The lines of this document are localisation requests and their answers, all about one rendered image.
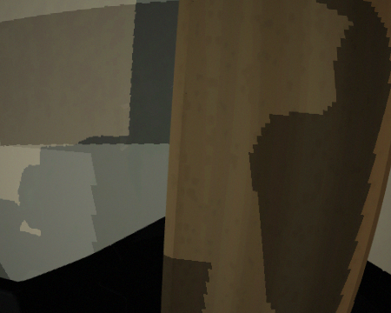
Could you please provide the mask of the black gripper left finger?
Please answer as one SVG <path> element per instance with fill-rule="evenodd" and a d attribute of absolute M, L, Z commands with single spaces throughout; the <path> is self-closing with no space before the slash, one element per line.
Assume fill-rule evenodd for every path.
<path fill-rule="evenodd" d="M 165 216 L 22 282 L 0 277 L 0 313 L 161 313 Z"/>

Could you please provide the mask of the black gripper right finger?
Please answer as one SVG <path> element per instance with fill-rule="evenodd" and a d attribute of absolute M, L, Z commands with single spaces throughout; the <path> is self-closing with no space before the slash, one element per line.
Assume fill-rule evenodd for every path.
<path fill-rule="evenodd" d="M 367 261 L 351 313 L 391 313 L 391 275 Z"/>

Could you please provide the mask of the brown wooden board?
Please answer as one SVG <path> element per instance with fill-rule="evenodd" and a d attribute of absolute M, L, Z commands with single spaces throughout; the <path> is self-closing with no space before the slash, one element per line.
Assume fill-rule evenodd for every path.
<path fill-rule="evenodd" d="M 161 313 L 351 313 L 391 168 L 391 0 L 179 0 Z"/>

